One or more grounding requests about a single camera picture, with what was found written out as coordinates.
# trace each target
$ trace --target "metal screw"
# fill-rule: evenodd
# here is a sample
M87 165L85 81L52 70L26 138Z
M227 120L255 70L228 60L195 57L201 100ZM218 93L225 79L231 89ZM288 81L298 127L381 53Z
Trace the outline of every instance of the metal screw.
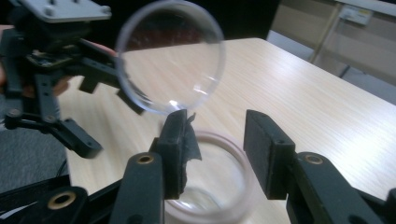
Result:
M55 9L53 8L53 6L45 6L45 7L44 7L44 13L45 13L47 16L49 16L49 17L53 16L54 10L55 10Z
M110 14L111 13L111 8L108 7L108 6L102 6L101 10L105 14Z
M323 163L323 159L315 155L306 155L304 158L307 162L315 165L320 165Z
M13 108L13 109L8 110L8 115L11 117L15 118L15 117L19 116L20 114L21 114L21 111L19 109Z

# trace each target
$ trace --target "clear plastic cup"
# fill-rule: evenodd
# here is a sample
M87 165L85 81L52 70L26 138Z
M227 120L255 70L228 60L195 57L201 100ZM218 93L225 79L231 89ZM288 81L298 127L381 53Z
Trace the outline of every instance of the clear plastic cup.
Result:
M255 175L231 137L196 131L202 160L187 162L187 184L165 202L166 223L239 223L254 205Z
M121 29L116 46L121 87L150 112L194 108L219 83L222 41L219 26L203 8L178 0L149 4Z

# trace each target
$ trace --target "floor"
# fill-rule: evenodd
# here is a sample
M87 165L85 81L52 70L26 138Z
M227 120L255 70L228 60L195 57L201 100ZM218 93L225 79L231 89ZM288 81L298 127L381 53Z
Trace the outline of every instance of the floor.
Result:
M5 98L0 94L0 122L4 110ZM67 167L59 172L65 159L64 146L51 134L2 130L0 124L0 193L67 174Z
M270 43L304 59L308 60L309 56L313 52L312 49L301 45L283 35L280 35L274 31L271 31L268 35L267 40ZM373 95L378 96L394 105L396 105L396 87L388 84L381 79L373 77L369 74L365 74L364 72L350 67L345 75L343 76L343 80L354 84Z

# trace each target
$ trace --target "wooden table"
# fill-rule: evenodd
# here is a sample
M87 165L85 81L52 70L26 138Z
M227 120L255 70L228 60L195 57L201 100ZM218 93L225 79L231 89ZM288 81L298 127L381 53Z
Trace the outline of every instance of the wooden table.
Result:
M296 143L330 159L349 183L385 199L396 186L396 106L260 39L226 41L222 80L194 109L195 129L225 133L243 142L247 109L268 114ZM65 118L75 119L105 150L94 160L67 151L73 185L93 193L119 180L128 159L147 151L164 116L136 115L100 86L93 95L76 91L74 78L60 97ZM265 199L245 223L288 223L285 202Z

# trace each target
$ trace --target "transparent container rim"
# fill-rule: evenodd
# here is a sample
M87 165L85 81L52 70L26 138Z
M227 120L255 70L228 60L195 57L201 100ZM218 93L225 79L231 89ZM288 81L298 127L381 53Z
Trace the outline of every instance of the transparent container rim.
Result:
M128 98L132 99L134 103L136 103L138 106L141 108L147 110L148 112L153 112L153 113L158 113L158 114L169 114L173 111L163 111L163 110L158 110L155 108L152 108L150 106L147 106L147 104L144 104L139 98L138 94L133 90L133 87L129 84L131 80L129 80L126 72L124 71L124 62L122 58L120 57L122 53L125 52L126 46L128 43L128 39L130 37L130 34L132 31L136 28L136 26L141 22L143 19L147 17L147 15L151 14L152 12L156 10L162 10L166 8L175 8L175 6L178 6L178 11L182 11L180 9L180 6L183 7L188 7L189 9L193 9L196 13L199 13L201 17L196 17L193 18L196 21L200 20L201 18L207 19L208 23L210 24L211 30L214 32L216 37L218 38L218 44L219 44L219 64L217 67L217 71L213 74L214 77L218 77L216 81L212 83L212 85L208 88L207 96L202 96L200 97L196 102L193 104L187 105L186 108L184 109L192 109L200 105L203 101L205 101L211 93L215 90L215 88L219 84L220 77L222 75L224 65L225 65L225 47L223 44L223 34L222 31L215 21L215 19L202 7L191 3L187 2L184 0L162 0L162 1L157 1L150 3L142 8L140 8L136 13L134 13L127 22L122 26L120 30L120 34L118 36L117 42L116 42L116 52L118 53L118 57L116 58L116 68L117 68L117 77L120 82L120 87L121 89L125 92L125 94L128 96Z
M203 142L223 148L233 155L242 167L245 178L245 188L238 197L225 208L215 211L191 211L173 200L165 201L165 212L171 217L186 223L233 223L239 221L254 205L255 175L251 169L248 157L236 141L227 135L221 135L206 130L196 130L195 135Z

